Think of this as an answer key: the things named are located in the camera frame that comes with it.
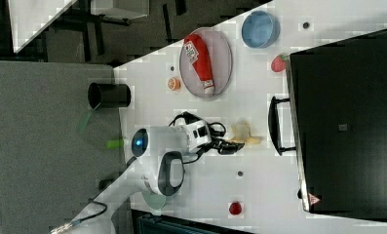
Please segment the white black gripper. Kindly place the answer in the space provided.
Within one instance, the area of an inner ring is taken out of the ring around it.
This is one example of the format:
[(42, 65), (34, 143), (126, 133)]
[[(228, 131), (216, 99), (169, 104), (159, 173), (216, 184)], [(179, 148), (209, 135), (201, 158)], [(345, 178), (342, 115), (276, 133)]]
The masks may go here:
[[(188, 137), (188, 150), (190, 153), (196, 153), (201, 146), (211, 143), (212, 135), (209, 125), (206, 121), (201, 120), (182, 127)], [(232, 155), (240, 151), (245, 145), (236, 142), (222, 143), (217, 152), (220, 155)]]

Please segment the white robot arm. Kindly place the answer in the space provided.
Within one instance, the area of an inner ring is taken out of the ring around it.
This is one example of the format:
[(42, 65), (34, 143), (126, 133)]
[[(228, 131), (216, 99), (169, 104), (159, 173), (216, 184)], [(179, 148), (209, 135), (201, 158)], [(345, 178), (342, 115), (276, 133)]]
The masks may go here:
[(131, 141), (134, 160), (69, 223), (51, 234), (116, 234), (112, 217), (138, 192), (170, 197), (181, 188), (187, 162), (215, 149), (231, 155), (244, 145), (213, 136), (204, 120), (178, 126), (153, 126), (135, 132)]

